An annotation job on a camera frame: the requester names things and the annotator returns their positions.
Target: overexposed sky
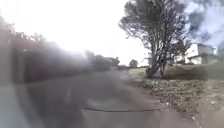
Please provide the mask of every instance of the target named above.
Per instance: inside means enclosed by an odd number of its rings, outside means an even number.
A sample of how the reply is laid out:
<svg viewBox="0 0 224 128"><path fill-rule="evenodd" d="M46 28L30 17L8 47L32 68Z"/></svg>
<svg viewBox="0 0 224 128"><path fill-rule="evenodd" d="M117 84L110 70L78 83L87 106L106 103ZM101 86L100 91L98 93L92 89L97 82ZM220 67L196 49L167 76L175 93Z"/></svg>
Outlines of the overexposed sky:
<svg viewBox="0 0 224 128"><path fill-rule="evenodd" d="M69 51L89 49L96 54L120 57L121 63L131 59L141 61L146 50L139 40L125 39L118 27L127 0L0 0L1 15L15 23L17 31L39 32ZM190 4L188 11L197 9ZM205 42L218 45L223 41L223 11L209 8L202 30L216 33Z"/></svg>

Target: house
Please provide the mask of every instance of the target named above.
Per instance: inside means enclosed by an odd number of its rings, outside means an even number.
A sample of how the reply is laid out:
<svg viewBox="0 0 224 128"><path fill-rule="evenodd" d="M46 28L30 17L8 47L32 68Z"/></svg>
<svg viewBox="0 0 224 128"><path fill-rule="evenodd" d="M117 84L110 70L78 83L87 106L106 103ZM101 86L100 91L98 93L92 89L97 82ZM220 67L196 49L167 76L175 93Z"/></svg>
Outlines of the house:
<svg viewBox="0 0 224 128"><path fill-rule="evenodd" d="M182 60L182 56L177 56L175 61ZM185 55L186 63L194 64L212 64L218 61L218 57L215 53L215 48L210 45L205 45L201 43L194 43L187 50Z"/></svg>

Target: road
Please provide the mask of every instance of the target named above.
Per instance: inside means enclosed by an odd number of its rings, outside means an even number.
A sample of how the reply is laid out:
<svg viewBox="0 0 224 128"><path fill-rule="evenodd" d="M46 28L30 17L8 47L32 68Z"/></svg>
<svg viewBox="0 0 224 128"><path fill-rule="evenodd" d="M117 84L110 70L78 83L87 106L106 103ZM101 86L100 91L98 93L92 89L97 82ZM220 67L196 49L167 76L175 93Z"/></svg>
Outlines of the road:
<svg viewBox="0 0 224 128"><path fill-rule="evenodd" d="M21 128L189 128L193 125L170 109L149 112L99 112L163 108L158 99L142 94L128 82L127 71L110 71L60 78L15 90Z"/></svg>

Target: grass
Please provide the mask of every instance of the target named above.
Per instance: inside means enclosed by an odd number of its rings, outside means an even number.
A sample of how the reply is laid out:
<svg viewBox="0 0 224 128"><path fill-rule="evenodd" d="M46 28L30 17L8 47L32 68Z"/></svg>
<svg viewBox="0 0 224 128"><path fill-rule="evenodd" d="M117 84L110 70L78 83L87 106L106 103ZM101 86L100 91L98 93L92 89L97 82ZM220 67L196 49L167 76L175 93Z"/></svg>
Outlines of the grass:
<svg viewBox="0 0 224 128"><path fill-rule="evenodd" d="M134 78L144 78L146 68L131 69L130 73Z"/></svg>

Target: tree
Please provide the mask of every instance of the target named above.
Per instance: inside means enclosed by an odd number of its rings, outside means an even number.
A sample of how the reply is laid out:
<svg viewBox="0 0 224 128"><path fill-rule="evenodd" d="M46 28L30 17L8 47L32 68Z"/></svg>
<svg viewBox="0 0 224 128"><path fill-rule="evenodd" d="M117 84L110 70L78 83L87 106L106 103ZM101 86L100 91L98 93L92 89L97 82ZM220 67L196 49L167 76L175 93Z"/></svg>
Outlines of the tree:
<svg viewBox="0 0 224 128"><path fill-rule="evenodd" d="M119 57L116 58L109 57L108 59L111 61L111 66L118 66L118 64L120 63Z"/></svg>
<svg viewBox="0 0 224 128"><path fill-rule="evenodd" d="M151 53L147 77L152 77L158 69L163 75L171 45L187 38L184 7L177 0L130 0L126 3L126 15L119 26L128 36L139 38Z"/></svg>
<svg viewBox="0 0 224 128"><path fill-rule="evenodd" d="M132 59L129 63L130 68L137 68L138 67L138 61Z"/></svg>

